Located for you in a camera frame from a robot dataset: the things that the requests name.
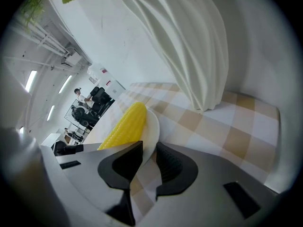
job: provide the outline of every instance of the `fluorescent light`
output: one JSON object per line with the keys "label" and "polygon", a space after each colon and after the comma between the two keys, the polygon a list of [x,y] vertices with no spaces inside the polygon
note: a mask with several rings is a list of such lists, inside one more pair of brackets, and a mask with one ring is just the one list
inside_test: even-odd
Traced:
{"label": "fluorescent light", "polygon": [[35,78],[36,73],[37,73],[36,70],[32,70],[31,73],[30,73],[30,75],[29,75],[29,78],[28,78],[28,80],[27,80],[27,85],[25,86],[25,90],[26,90],[27,92],[30,91],[30,88],[31,88],[31,86],[32,86],[32,84],[33,84],[33,81],[34,81],[34,78]]}
{"label": "fluorescent light", "polygon": [[46,121],[49,121],[49,118],[51,117],[52,112],[53,112],[53,108],[55,108],[55,105],[53,105],[53,106],[51,107],[51,110],[49,111],[49,114],[48,114],[48,117],[47,117],[47,120],[46,120]]}
{"label": "fluorescent light", "polygon": [[66,79],[66,81],[63,84],[62,88],[60,89],[59,93],[61,93],[63,91],[63,89],[65,88],[66,84],[69,82],[70,79],[71,79],[71,75]]}

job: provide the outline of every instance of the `checkered tablecloth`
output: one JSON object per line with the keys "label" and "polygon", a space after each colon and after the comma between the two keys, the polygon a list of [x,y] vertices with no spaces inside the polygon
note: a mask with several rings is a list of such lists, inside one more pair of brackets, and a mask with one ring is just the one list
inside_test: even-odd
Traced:
{"label": "checkered tablecloth", "polygon": [[[214,110],[195,110],[176,84],[135,83],[102,116],[85,142],[103,142],[134,102],[143,102],[160,122],[160,141],[211,153],[230,160],[264,183],[272,167],[278,139],[277,108],[254,98],[224,92]],[[155,203],[161,185],[155,153],[131,183],[136,221]]]}

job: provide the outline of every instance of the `desk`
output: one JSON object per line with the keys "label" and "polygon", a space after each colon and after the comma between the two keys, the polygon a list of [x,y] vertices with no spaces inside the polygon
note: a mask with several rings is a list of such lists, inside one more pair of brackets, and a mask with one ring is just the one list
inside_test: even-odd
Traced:
{"label": "desk", "polygon": [[[232,92],[224,92],[214,110],[201,112],[191,106],[176,84],[132,84],[102,116],[84,143],[102,143],[127,108],[138,101],[145,103],[158,117],[161,142],[223,157],[261,183],[266,181],[277,146],[277,108]],[[154,153],[131,182],[131,201],[137,222],[154,205],[152,189],[160,184]]]}

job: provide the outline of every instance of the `pipe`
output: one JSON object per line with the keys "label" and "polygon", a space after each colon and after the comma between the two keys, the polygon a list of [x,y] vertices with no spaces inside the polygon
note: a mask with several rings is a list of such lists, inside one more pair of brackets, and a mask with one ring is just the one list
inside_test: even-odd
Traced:
{"label": "pipe", "polygon": [[51,66],[51,67],[55,67],[55,68],[60,69],[60,70],[68,70],[68,69],[57,67],[57,66],[54,66],[54,65],[51,65],[51,64],[47,64],[47,63],[43,63],[43,62],[38,62],[38,61],[32,61],[32,60],[18,58],[18,57],[3,56],[3,58],[5,58],[5,59],[11,59],[11,60],[18,60],[18,61],[26,61],[26,62],[30,62],[30,63],[34,63],[34,64],[39,64],[39,65],[44,65],[44,66]]}
{"label": "pipe", "polygon": [[37,46],[37,49],[39,49],[43,45],[43,43],[47,40],[47,38],[48,38],[48,34],[44,37],[43,40],[41,40],[40,44]]}
{"label": "pipe", "polygon": [[[27,25],[27,27],[32,30],[33,32],[37,33],[41,38],[45,38],[49,33],[45,31],[38,23],[27,23],[24,18],[21,16],[15,16],[15,19],[22,25]],[[48,38],[46,38],[46,41],[49,42],[52,46],[57,48],[63,53],[66,53],[66,49],[60,44],[59,41],[57,41],[55,38],[52,37],[52,35],[49,34]]]}
{"label": "pipe", "polygon": [[[34,22],[34,25],[39,28],[43,33],[47,34],[47,31],[41,26],[39,25],[38,23],[35,23]],[[60,42],[58,40],[56,40],[53,36],[50,35],[49,37],[51,40],[53,40],[56,44],[58,44],[58,46],[62,47],[65,51],[67,51],[63,45],[60,44]]]}
{"label": "pipe", "polygon": [[70,37],[72,37],[72,38],[74,39],[74,36],[73,36],[70,32],[68,32],[67,29],[64,28],[63,25],[59,24],[59,26],[60,26],[60,27],[61,27],[61,28],[70,36]]}
{"label": "pipe", "polygon": [[[35,42],[36,44],[40,44],[40,42],[41,42],[41,41],[38,40],[37,38],[35,38],[35,37],[33,37],[33,36],[27,34],[26,32],[24,32],[22,29],[16,28],[16,27],[14,27],[14,26],[9,26],[9,28],[10,28],[12,31],[16,32],[17,34],[22,35],[23,37],[25,37],[25,38],[27,38],[27,39],[29,39],[29,40]],[[46,44],[43,44],[42,46],[43,46],[44,48],[48,49],[49,51],[54,52],[54,53],[57,54],[57,55],[64,56],[63,53],[58,52],[57,50],[53,49],[52,47],[50,47],[50,46],[48,46],[48,45],[46,45]]]}

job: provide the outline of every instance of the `corn cob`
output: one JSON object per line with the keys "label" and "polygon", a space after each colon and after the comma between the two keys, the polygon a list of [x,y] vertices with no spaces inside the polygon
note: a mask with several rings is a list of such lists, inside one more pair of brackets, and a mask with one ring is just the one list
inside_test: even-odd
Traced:
{"label": "corn cob", "polygon": [[144,103],[131,105],[98,150],[138,141],[142,135],[146,114]]}

